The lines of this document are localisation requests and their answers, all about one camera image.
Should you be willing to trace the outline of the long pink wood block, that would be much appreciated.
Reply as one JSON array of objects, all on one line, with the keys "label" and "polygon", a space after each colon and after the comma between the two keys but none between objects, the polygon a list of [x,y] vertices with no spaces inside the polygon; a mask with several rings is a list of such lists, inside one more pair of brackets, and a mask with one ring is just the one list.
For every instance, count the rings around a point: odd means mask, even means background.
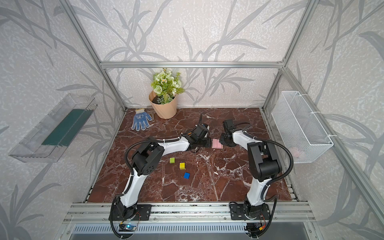
[{"label": "long pink wood block", "polygon": [[212,140],[212,148],[213,149],[217,149],[218,147],[219,147],[219,145],[218,145],[218,140],[217,139],[213,139]]}]

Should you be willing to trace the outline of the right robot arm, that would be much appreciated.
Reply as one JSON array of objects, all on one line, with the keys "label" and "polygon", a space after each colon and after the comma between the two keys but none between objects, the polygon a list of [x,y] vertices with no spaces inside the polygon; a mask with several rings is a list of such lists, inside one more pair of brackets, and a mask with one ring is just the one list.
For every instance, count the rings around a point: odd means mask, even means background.
[{"label": "right robot arm", "polygon": [[[233,120],[223,121],[224,133],[220,143],[228,147],[241,146],[248,151],[249,170],[253,176],[251,187],[244,203],[229,203],[232,220],[269,220],[276,210],[277,196],[266,198],[269,187],[289,175],[294,166],[294,156],[284,145],[261,139],[238,129]],[[289,157],[289,167],[281,174],[282,166],[277,154],[277,147]]]}]

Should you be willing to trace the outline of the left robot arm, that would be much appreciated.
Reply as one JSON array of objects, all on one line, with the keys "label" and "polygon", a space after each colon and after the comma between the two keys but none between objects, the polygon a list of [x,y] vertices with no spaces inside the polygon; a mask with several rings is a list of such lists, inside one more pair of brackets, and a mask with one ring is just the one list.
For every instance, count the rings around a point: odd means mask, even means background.
[{"label": "left robot arm", "polygon": [[125,153],[125,162],[130,176],[123,192],[114,197],[109,221],[125,221],[134,218],[138,212],[138,198],[146,178],[157,168],[161,158],[176,152],[196,148],[210,148],[208,124],[198,124],[191,132],[174,139],[148,138],[130,146]]}]

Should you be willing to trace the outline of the beige flower pot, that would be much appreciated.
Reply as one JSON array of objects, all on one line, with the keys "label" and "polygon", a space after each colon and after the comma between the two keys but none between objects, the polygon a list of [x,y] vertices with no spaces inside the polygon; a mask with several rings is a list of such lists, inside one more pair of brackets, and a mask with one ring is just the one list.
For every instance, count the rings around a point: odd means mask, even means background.
[{"label": "beige flower pot", "polygon": [[177,105],[178,105],[178,95],[167,104],[161,105],[155,103],[155,98],[157,95],[154,91],[149,94],[149,101],[154,108],[155,112],[161,119],[171,119],[177,113]]}]

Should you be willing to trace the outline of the green white artificial flowers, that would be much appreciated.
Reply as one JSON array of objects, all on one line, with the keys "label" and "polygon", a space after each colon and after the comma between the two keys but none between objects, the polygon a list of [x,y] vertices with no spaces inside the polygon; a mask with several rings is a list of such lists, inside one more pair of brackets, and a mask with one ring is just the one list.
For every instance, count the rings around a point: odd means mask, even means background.
[{"label": "green white artificial flowers", "polygon": [[151,86],[156,95],[152,102],[158,105],[168,104],[177,95],[185,92],[181,81],[181,73],[173,74],[168,69],[163,69],[161,72],[154,74]]}]

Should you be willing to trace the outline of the blue work glove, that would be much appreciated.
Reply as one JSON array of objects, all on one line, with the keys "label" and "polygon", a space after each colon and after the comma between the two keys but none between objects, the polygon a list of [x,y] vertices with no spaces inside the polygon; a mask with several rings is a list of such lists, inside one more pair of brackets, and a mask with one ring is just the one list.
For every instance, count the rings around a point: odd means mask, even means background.
[{"label": "blue work glove", "polygon": [[145,109],[136,109],[133,118],[132,130],[145,131],[150,127],[149,122],[152,121],[152,116]]}]

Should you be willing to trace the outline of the pink object in basket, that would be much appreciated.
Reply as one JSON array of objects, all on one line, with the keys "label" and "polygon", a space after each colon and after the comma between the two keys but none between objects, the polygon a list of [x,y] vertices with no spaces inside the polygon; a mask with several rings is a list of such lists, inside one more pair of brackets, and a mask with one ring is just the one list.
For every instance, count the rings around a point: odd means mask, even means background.
[{"label": "pink object in basket", "polygon": [[289,148],[289,150],[295,159],[300,159],[302,154],[304,153],[302,150],[298,149],[297,147]]}]

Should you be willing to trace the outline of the left circuit board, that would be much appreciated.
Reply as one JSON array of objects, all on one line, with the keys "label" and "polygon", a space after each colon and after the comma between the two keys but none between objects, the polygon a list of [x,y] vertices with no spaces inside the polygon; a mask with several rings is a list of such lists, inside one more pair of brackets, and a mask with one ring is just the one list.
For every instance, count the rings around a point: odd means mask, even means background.
[{"label": "left circuit board", "polygon": [[133,223],[120,223],[119,231],[120,232],[135,232],[138,228],[138,224]]}]

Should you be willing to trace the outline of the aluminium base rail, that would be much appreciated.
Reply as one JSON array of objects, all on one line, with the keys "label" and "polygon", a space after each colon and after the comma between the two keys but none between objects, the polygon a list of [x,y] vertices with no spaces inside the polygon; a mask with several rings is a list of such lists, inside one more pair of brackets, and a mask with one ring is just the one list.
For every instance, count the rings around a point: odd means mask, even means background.
[{"label": "aluminium base rail", "polygon": [[[229,223],[231,213],[227,202],[151,203],[151,209],[135,215],[142,223]],[[111,204],[72,204],[63,223],[108,224]],[[315,222],[308,202],[278,202],[273,223]]]}]

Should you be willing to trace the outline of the clear plastic wall shelf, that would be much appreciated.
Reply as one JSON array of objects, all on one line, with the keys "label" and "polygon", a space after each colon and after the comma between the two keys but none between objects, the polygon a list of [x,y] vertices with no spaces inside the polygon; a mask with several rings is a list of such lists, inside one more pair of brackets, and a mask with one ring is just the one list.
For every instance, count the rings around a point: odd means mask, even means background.
[{"label": "clear plastic wall shelf", "polygon": [[67,94],[9,153],[23,163],[56,163],[94,113],[94,97]]}]

